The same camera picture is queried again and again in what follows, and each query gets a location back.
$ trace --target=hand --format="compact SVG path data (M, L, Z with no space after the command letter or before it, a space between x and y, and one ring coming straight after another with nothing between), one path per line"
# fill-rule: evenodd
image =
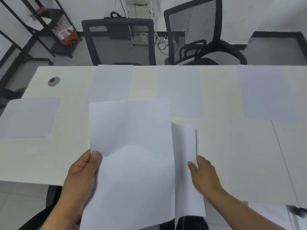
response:
M95 183L95 171L102 160L100 152L87 150L68 171L58 205L80 219Z
M202 156L196 156L196 165L188 161L188 167L191 172L192 182L195 188L205 197L208 198L212 194L220 191L224 191L219 177L210 161L206 160Z

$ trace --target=black bag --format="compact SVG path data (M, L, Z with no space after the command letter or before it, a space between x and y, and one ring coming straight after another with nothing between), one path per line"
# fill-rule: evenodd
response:
M115 11L111 12L111 17L105 17L105 19L117 19L117 18L126 18L126 17L122 17ZM110 39L131 40L131 38L135 35L133 26L108 24L106 25L106 29L108 31Z

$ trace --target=chair backrest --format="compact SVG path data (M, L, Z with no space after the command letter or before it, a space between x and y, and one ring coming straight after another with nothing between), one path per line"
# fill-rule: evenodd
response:
M156 65L152 19L83 20L85 41L94 65Z
M193 57L201 58L220 42L222 0L193 0L164 11L169 62L178 64Z

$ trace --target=paper on table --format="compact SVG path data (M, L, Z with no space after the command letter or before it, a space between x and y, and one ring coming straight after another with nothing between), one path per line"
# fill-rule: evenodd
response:
M248 206L284 229L292 230L286 205L248 202Z
M133 65L98 65L91 83L84 112L88 104L128 99Z
M290 88L277 66L239 65L241 98L246 118L296 122Z
M171 116L203 116L199 66L159 66L157 94L169 99Z
M50 18L44 18L44 17L41 17L44 22L48 25L52 19ZM42 29L44 29L43 25L36 19L36 20L33 20L31 17L29 19L29 21L27 22L27 25L35 30L38 30L38 31L41 31Z
M81 229L141 229L175 216L167 99L90 103L90 147L102 153Z
M11 100L0 118L0 138L47 137L60 101L60 97Z
M196 132L192 126L172 123L175 157L175 226L182 216L206 216L203 196L195 189L187 162L196 161Z

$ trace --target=table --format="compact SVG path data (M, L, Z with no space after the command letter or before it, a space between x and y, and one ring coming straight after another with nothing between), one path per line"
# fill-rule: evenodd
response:
M283 66L302 121L246 119L236 66L201 66L203 118L171 117L197 129L197 153L240 200L307 206L307 67ZM83 107L96 67L39 67L23 97L62 97L47 138L0 141L0 180L63 185L89 149ZM60 83L49 87L50 78ZM135 66L128 100L157 98L158 66Z

